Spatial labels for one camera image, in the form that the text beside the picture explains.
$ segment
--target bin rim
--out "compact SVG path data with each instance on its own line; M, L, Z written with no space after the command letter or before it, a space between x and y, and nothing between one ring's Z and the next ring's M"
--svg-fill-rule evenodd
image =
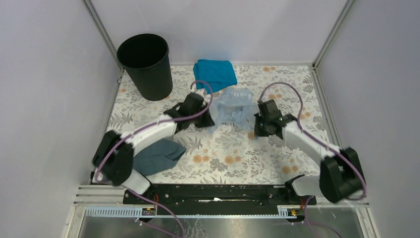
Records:
M156 62L155 64L153 64L153 65L150 65L150 66L147 66L147 67L145 67L145 68L132 68L132 67L128 67L128 66L126 66L126 65L124 65L120 60L119 60L119 57L118 57L118 53L120 52L120 50L121 50L121 48L124 46L124 45L126 45L126 44L128 44L131 40L133 40L134 38L136 38L136 37L139 37L139 36L154 36L154 37L158 37L158 38L160 38L161 40L163 40L163 42L165 42L165 46L166 46L166 53L165 53L165 55L158 61L158 62ZM123 68L130 68L130 69L136 69L136 70L146 70L146 69L149 69L149 68L152 68L152 67L154 67L155 65L157 65L157 64L159 64L159 63L161 63L166 57L168 57L168 55L169 55L169 45L168 45L168 42L162 37L162 36L159 36L159 35L156 35L156 34L152 34L152 33L143 33L143 34L138 34L138 35L135 35L135 36L132 36L132 37L130 37L130 38L128 38L127 40L125 40L123 43L121 43L121 45L118 47L118 50L117 50L117 60L118 60L118 62L123 66Z

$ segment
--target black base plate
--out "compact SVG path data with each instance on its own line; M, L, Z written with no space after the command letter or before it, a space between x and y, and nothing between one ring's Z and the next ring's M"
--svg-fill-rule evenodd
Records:
M143 194L176 215L277 215L277 205L300 205L301 198L291 197L283 185L235 184L154 184ZM123 204L148 204L131 192L124 194ZM313 198L310 205L316 204ZM158 209L158 215L169 215Z

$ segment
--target floral tablecloth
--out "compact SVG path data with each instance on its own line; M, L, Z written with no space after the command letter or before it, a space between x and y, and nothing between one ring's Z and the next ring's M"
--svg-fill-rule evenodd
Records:
M234 66L238 84L248 88L257 101L265 86L276 81L292 84L304 100L302 123L314 135L326 139L327 133L312 79L307 66ZM124 74L108 129L133 130L156 120L163 111L185 99L194 81L192 66L172 66L173 90L164 100L144 99L127 73ZM214 94L219 97L221 91ZM283 114L295 116L299 100L286 86L267 90L265 98L275 99ZM179 132L170 137L187 148L178 164L170 170L149 176L155 183L236 183L283 184L299 174L319 174L319 168L296 146L278 137L255 138L253 131L221 125L213 134L206 128Z

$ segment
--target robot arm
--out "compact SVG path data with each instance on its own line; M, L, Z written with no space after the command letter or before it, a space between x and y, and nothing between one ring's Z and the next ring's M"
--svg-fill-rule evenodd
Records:
M319 176L299 176L290 181L298 196L324 196L330 202L335 203L362 189L362 182L354 171L333 152L303 133L294 116L283 116L274 100L260 102L258 107L260 113L255 114L255 135L276 135L296 145L320 167ZM363 176L355 150L352 148L342 149L326 141L322 141L322 143L335 151L339 151Z
M123 186L143 194L149 187L150 181L143 175L133 169L133 158L147 146L157 142L160 139L172 136L181 130L184 130L194 123L196 127L207 127L214 125L210 117L210 113L206 111L201 116L175 122L174 119L182 118L196 114L203 110L207 105L204 97L198 93L190 93L183 103L175 105L173 108L163 112L156 122L152 122L134 131L127 131L117 134L114 131L105 133L97 151L93 158L93 164L98 167L105 159L108 151L121 139L127 138L118 148L111 154L102 167L102 171L98 176L93 178L92 182L103 182L104 174L113 186Z

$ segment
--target gray cloth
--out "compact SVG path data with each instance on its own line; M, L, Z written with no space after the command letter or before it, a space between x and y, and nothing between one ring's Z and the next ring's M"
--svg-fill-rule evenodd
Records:
M176 142L161 139L134 156L133 169L144 176L172 169L186 148Z

